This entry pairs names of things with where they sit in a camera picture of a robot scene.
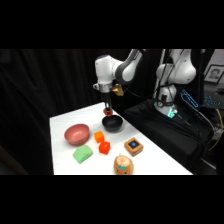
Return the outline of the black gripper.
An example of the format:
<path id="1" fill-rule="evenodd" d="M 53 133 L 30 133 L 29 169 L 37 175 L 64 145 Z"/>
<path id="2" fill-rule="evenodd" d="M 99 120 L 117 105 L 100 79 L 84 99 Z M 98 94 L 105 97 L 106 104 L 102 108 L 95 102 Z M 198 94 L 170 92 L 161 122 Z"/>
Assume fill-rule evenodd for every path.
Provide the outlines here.
<path id="1" fill-rule="evenodd" d="M 111 106 L 111 98 L 112 98 L 112 93 L 111 92 L 101 94 L 101 99 L 105 103 L 105 106 L 110 107 L 110 116 L 113 115 L 113 108 Z M 107 116 L 107 108 L 106 107 L 104 108 L 103 112 Z"/>

